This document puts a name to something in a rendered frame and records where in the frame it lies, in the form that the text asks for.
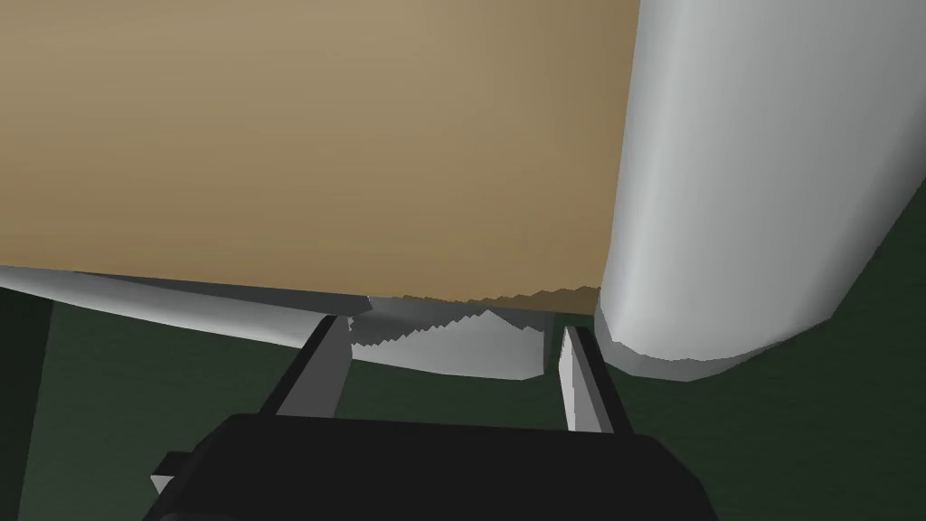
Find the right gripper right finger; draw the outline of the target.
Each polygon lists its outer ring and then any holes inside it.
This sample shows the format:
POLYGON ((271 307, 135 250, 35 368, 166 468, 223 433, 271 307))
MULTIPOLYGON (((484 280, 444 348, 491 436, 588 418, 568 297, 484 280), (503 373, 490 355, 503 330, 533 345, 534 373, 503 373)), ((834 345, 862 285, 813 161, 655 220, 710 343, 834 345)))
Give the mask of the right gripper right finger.
POLYGON ((557 370, 569 431, 634 433, 591 330, 563 330, 557 370))

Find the tan flat panel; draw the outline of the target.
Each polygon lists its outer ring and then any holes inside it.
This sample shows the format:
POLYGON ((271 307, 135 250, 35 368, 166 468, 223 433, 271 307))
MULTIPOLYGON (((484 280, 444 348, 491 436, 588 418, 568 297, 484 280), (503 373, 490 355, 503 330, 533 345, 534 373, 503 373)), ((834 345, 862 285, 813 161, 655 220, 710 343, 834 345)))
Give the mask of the tan flat panel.
POLYGON ((587 314, 641 0, 0 0, 0 264, 587 314))

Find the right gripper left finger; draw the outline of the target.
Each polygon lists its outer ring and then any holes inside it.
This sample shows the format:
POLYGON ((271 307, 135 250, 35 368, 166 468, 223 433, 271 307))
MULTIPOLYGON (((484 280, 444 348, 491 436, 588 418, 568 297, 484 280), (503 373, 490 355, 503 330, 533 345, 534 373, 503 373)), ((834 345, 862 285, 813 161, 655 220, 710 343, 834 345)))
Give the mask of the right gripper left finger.
POLYGON ((353 359, 345 316, 325 316, 288 367, 261 414, 332 418, 353 359))

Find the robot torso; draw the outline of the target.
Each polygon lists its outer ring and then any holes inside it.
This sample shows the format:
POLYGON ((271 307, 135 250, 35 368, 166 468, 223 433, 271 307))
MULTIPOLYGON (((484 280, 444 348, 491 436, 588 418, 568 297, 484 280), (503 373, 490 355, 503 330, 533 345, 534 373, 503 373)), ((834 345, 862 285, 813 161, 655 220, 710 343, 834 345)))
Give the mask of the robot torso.
POLYGON ((926 179, 926 0, 641 0, 594 330, 719 374, 831 318, 926 179))

